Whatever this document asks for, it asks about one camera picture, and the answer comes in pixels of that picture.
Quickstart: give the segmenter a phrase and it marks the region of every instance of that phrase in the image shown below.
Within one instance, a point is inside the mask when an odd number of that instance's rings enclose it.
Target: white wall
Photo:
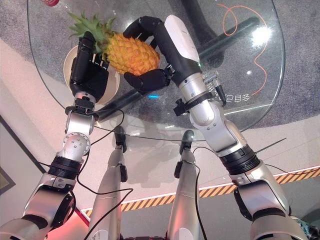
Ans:
[[[0,195],[0,225],[21,218],[42,173],[0,124],[0,166],[15,186]]]

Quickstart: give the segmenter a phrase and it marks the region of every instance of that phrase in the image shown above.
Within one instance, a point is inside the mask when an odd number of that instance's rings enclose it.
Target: cable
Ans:
[[[317,169],[310,170],[310,171],[308,171],[308,172],[302,172],[302,173],[294,173],[294,172],[292,172],[292,173],[290,173],[290,172],[287,172],[287,171],[285,171],[285,170],[282,170],[281,168],[279,168],[279,167],[277,167],[277,166],[273,166],[273,165],[271,165],[271,164],[266,164],[266,163],[265,163],[264,165],[269,166],[269,167],[273,167],[273,168],[278,169],[278,170],[280,170],[280,171],[282,171],[282,172],[284,172],[284,173],[286,173],[286,174],[292,174],[292,175],[308,174],[308,173],[316,172],[316,171],[319,170],[319,168],[317,168]]]
[[[209,149],[209,148],[207,148],[207,147],[205,147],[205,146],[198,146],[198,147],[196,147],[196,148],[193,150],[192,153],[194,154],[197,149],[207,149],[207,150],[209,150],[210,152],[212,152],[212,153],[215,154],[214,151],[212,151],[211,149]]]
[[[104,214],[102,217],[100,217],[100,219],[92,226],[92,228],[90,229],[90,231],[87,233],[87,235],[84,237],[83,240],[87,240],[88,237],[90,236],[90,234],[92,233],[92,231],[95,229],[95,227],[109,214],[111,213],[113,210],[115,210],[118,206],[120,206],[120,204],[126,199],[126,197],[133,192],[133,188],[128,188],[129,192],[121,199],[120,202],[117,203],[117,205],[115,205],[113,208],[111,208],[106,214]]]
[[[125,113],[124,111],[122,111],[121,109],[118,109],[118,108],[113,108],[114,110],[118,110],[122,113],[122,120],[121,122],[115,126],[111,131],[109,131],[106,135],[104,135],[103,137],[99,138],[98,140],[94,141],[92,145],[96,144],[97,142],[101,141],[102,139],[104,139],[106,136],[108,136],[109,134],[111,134],[118,126],[120,126],[123,122],[124,122],[124,119],[125,119]],[[112,193],[116,193],[116,192],[121,192],[121,191],[127,191],[127,190],[130,190],[131,188],[124,188],[124,189],[120,189],[120,190],[115,190],[115,191],[110,191],[110,192],[103,192],[103,193],[99,193],[99,192],[96,192],[96,191],[93,191],[91,188],[89,188],[88,186],[84,185],[80,180],[79,180],[79,175],[80,173],[83,171],[83,169],[85,168],[87,162],[88,162],[88,159],[89,159],[89,155],[90,155],[90,150],[88,151],[87,155],[86,155],[86,159],[84,161],[84,164],[82,166],[82,168],[80,169],[79,173],[77,174],[76,176],[76,180],[77,182],[82,186],[84,187],[85,189],[89,190],[90,192],[92,192],[93,194],[96,194],[96,195],[105,195],[105,194],[112,194]]]
[[[118,126],[120,126],[123,122],[124,122],[124,119],[125,119],[125,113],[124,111],[122,111],[121,109],[118,109],[118,108],[113,108],[114,110],[118,110],[122,113],[122,120],[121,122],[115,126],[111,131],[109,131],[106,135],[104,135],[103,137],[99,138],[98,140],[94,141],[92,145],[96,144],[97,142],[101,141],[102,139],[104,139],[105,137],[107,137],[109,134],[111,134]],[[105,195],[105,194],[112,194],[112,193],[117,193],[117,192],[122,192],[122,191],[129,191],[122,199],[119,203],[117,203],[113,208],[111,208],[106,214],[104,214],[93,226],[92,228],[90,229],[90,231],[87,233],[87,235],[84,237],[83,240],[86,240],[89,235],[92,233],[92,231],[95,229],[95,227],[108,215],[110,214],[113,210],[115,210],[118,206],[120,206],[120,204],[126,199],[126,197],[132,193],[132,191],[134,190],[133,188],[124,188],[124,189],[119,189],[119,190],[115,190],[115,191],[110,191],[110,192],[103,192],[103,193],[99,193],[99,192],[96,192],[96,191],[93,191],[92,189],[90,189],[88,186],[84,185],[80,180],[79,180],[79,175],[80,173],[83,171],[83,169],[85,168],[85,166],[87,165],[87,162],[88,162],[88,159],[89,159],[89,156],[90,156],[90,150],[88,151],[87,153],[87,156],[86,156],[86,159],[85,159],[85,162],[82,166],[82,168],[79,170],[79,173],[76,175],[76,180],[77,182],[82,186],[84,187],[85,189],[89,190],[90,192],[96,194],[96,195]]]
[[[41,165],[44,165],[44,166],[47,166],[48,168],[50,168],[51,166],[49,164],[46,164],[46,163],[43,163],[43,162],[40,162],[40,161],[37,161],[38,164],[41,164]]]
[[[115,129],[116,129],[116,127],[119,127],[123,122],[124,122],[124,119],[125,119],[125,113],[124,113],[124,111],[122,111],[121,109],[118,109],[118,108],[112,108],[113,110],[118,110],[118,111],[120,111],[121,113],[122,113],[122,120],[121,120],[121,122],[117,125],[117,126],[115,126],[111,131],[109,131],[106,135],[104,135],[103,137],[101,137],[101,138],[99,138],[98,140],[96,140],[96,141],[94,141],[92,144],[91,144],[91,146],[92,145],[94,145],[94,144],[96,144],[97,142],[99,142],[99,141],[101,141],[102,139],[104,139],[106,136],[108,136],[109,134],[111,134]]]
[[[269,145],[269,146],[267,146],[267,147],[265,147],[265,148],[263,148],[263,149],[259,150],[258,152],[261,152],[262,150],[264,150],[264,149],[266,149],[266,148],[268,148],[268,147],[271,147],[271,146],[273,146],[274,144],[276,144],[276,143],[279,143],[279,142],[283,141],[284,139],[281,139],[281,140],[279,140],[279,141],[277,141],[277,142],[275,142],[275,143],[273,143],[273,144],[271,144],[271,145]],[[209,148],[207,148],[207,147],[205,147],[205,146],[198,146],[198,147],[196,147],[196,148],[193,150],[193,152],[192,152],[192,153],[195,153],[195,151],[196,151],[197,149],[207,149],[207,150],[209,150],[210,152],[215,153],[214,151],[212,151],[211,149],[209,149]],[[286,173],[286,174],[292,174],[292,175],[308,174],[308,173],[312,173],[312,172],[315,172],[315,171],[318,171],[318,170],[319,170],[319,168],[317,168],[317,169],[313,169],[313,170],[308,171],[308,172],[302,172],[302,173],[290,173],[290,172],[287,172],[287,171],[285,171],[285,170],[283,170],[283,169],[281,169],[281,168],[279,168],[279,167],[277,167],[277,166],[273,166],[273,165],[271,165],[271,164],[266,164],[266,163],[265,163],[264,165],[266,165],[266,166],[270,166],[270,167],[273,167],[273,168],[278,169],[278,170],[280,170],[280,171],[282,171],[282,172],[284,172],[284,173]]]
[[[232,6],[232,7],[227,7],[226,5],[221,4],[221,3],[218,3],[217,5],[218,5],[219,7],[224,7],[225,9],[227,9],[227,11],[226,11],[225,14],[224,14],[223,20],[222,20],[222,28],[223,28],[223,32],[224,32],[224,34],[225,34],[226,36],[232,36],[232,35],[237,31],[237,29],[238,29],[238,19],[237,19],[235,13],[232,11],[232,9],[234,9],[234,8],[243,8],[243,9],[247,9],[247,10],[253,12],[254,14],[256,14],[256,15],[262,20],[264,26],[265,26],[266,28],[268,28],[267,23],[266,23],[266,21],[263,19],[263,17],[262,17],[257,11],[253,10],[253,9],[250,8],[250,7],[247,7],[247,6],[244,6],[244,5],[234,5],[234,6]],[[226,29],[225,29],[225,21],[226,21],[226,19],[227,19],[227,16],[228,16],[228,13],[229,13],[229,12],[233,15],[234,20],[235,20],[235,29],[234,29],[234,31],[233,31],[232,33],[227,33],[227,32],[226,32]],[[257,91],[255,91],[254,93],[251,94],[252,96],[253,96],[253,95],[256,95],[257,93],[259,93],[259,92],[265,87],[265,85],[266,85],[266,83],[267,83],[267,71],[266,71],[261,65],[259,65],[259,64],[257,63],[257,59],[265,52],[265,50],[266,50],[266,48],[267,48],[267,45],[268,45],[268,40],[265,42],[265,45],[264,45],[264,48],[262,49],[262,51],[254,58],[254,61],[253,61],[254,64],[255,64],[256,66],[258,66],[258,67],[264,72],[264,82],[263,82],[262,86],[261,86]]]
[[[202,231],[202,234],[203,234],[203,238],[204,238],[204,240],[207,240],[206,231],[205,231],[205,228],[204,228],[204,226],[202,224],[202,221],[201,221],[201,218],[200,218],[200,213],[199,213],[199,208],[198,208],[198,178],[199,178],[201,170],[200,170],[200,167],[198,167],[196,164],[194,164],[194,165],[199,170],[198,174],[196,175],[196,179],[195,179],[195,198],[194,198],[195,199],[195,210],[196,210],[196,215],[198,217],[200,228],[201,228],[201,231]]]
[[[283,140],[286,140],[286,139],[287,139],[287,138],[285,137],[285,138],[283,138],[283,139],[280,139],[279,141],[275,141],[274,143],[272,143],[272,144],[270,144],[270,145],[268,145],[268,146],[265,146],[264,148],[261,148],[260,150],[256,151],[255,154],[260,153],[260,152],[262,152],[262,151],[264,151],[264,150],[272,147],[273,145],[276,145],[276,144],[278,144],[278,143],[280,143],[280,142],[282,142]]]

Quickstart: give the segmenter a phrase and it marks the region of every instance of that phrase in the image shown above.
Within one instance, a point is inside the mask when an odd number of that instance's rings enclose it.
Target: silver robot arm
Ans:
[[[237,185],[236,202],[242,215],[253,221],[251,239],[306,240],[300,226],[289,217],[290,206],[280,185],[238,128],[225,118],[221,104],[208,94],[196,47],[184,23],[170,15],[155,32],[163,36],[158,39],[155,34],[155,40],[184,98],[184,102],[177,101],[175,112],[189,111],[192,125],[202,132]]]
[[[88,93],[76,94],[75,99]],[[22,218],[13,219],[0,227],[2,240],[43,240],[48,232],[62,226],[71,212],[76,176],[90,149],[89,135],[94,126],[92,115],[70,111],[63,148],[57,152],[50,169],[28,200]]]
[[[105,67],[93,62],[95,40],[85,33],[79,41],[77,57],[73,61],[70,87],[73,106],[67,107],[63,148],[56,153],[49,171],[42,178],[28,200],[22,218],[13,219],[0,227],[2,240],[43,240],[48,232],[62,226],[74,208],[73,194],[82,157],[90,149],[89,135],[95,118],[95,103],[106,89]]]

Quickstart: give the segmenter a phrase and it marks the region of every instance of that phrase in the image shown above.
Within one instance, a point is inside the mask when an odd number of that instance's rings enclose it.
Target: white bowl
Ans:
[[[78,52],[78,46],[73,47],[68,54],[65,57],[64,64],[63,64],[63,76],[65,80],[65,84],[68,86],[69,90],[69,82],[70,82],[70,76],[71,76],[71,67],[74,58],[77,56]],[[106,84],[105,92],[102,96],[102,98],[97,102],[98,104],[105,105],[116,95],[119,84],[120,84],[120,75],[119,72],[117,72],[112,66],[109,65],[108,67],[109,77],[108,82]]]

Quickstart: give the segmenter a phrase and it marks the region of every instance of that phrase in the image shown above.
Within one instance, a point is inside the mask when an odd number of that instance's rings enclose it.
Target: orange cable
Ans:
[[[258,15],[258,17],[263,21],[264,26],[265,26],[266,28],[268,27],[268,26],[267,26],[267,23],[266,23],[266,21],[263,19],[263,17],[262,17],[259,13],[257,13],[255,10],[253,10],[252,8],[250,8],[250,7],[243,6],[243,5],[234,5],[234,6],[232,6],[232,7],[229,8],[229,7],[227,7],[226,5],[221,4],[221,3],[218,3],[218,6],[224,7],[224,8],[227,9],[227,11],[226,11],[225,14],[224,14],[223,20],[222,20],[222,28],[223,28],[223,32],[224,32],[224,34],[225,34],[226,36],[232,36],[232,35],[237,31],[237,29],[238,29],[238,19],[237,19],[235,13],[232,11],[232,9],[234,9],[234,8],[244,8],[244,9],[247,9],[247,10],[252,11],[252,12],[255,13],[256,15]],[[235,20],[235,29],[234,29],[234,31],[233,31],[232,33],[227,33],[227,32],[226,32],[226,29],[225,29],[225,21],[226,21],[226,18],[227,18],[227,15],[228,15],[229,12],[233,15],[234,20]],[[266,85],[266,83],[267,83],[267,71],[266,71],[261,65],[259,65],[259,64],[257,63],[257,59],[265,52],[265,50],[266,50],[266,48],[267,48],[267,44],[268,44],[268,41],[265,43],[263,50],[254,58],[254,64],[257,65],[257,66],[264,72],[264,82],[263,82],[262,86],[261,86],[257,91],[255,91],[254,93],[252,93],[252,96],[253,96],[253,95],[256,95],[257,93],[259,93],[259,92],[265,87],[265,85]]]

